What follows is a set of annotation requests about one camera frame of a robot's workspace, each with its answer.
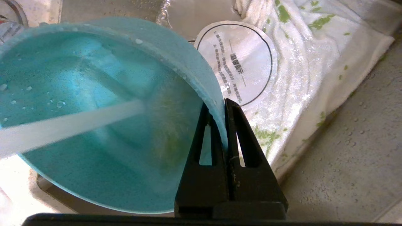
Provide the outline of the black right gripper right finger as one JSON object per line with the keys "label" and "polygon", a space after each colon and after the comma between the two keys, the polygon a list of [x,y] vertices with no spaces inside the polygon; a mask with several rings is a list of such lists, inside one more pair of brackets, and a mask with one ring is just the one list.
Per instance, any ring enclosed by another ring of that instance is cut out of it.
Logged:
{"label": "black right gripper right finger", "polygon": [[239,104],[225,99],[227,173],[235,217],[284,220],[288,201]]}

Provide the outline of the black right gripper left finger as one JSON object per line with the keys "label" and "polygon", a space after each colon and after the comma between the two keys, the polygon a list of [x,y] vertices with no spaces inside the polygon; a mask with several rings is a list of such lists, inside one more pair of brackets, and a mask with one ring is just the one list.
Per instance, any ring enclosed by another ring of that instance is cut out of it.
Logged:
{"label": "black right gripper left finger", "polygon": [[[200,165],[205,128],[210,127],[211,165]],[[185,169],[175,197],[176,218],[213,218],[217,204],[228,201],[224,150],[217,125],[203,104]]]}

